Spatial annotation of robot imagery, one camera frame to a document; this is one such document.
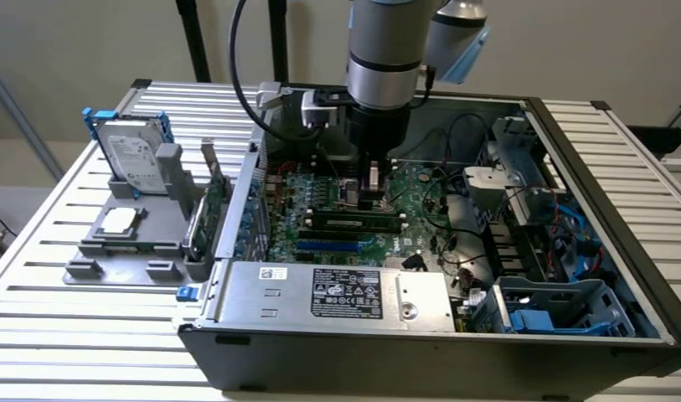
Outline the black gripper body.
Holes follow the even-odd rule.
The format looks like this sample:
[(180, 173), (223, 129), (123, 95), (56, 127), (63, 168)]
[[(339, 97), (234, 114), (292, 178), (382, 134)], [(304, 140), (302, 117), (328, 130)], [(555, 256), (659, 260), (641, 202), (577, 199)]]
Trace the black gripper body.
[(410, 122), (410, 106), (391, 110), (378, 110), (352, 105), (347, 112), (347, 134), (358, 151), (362, 168), (371, 162), (382, 166), (387, 153), (404, 141)]

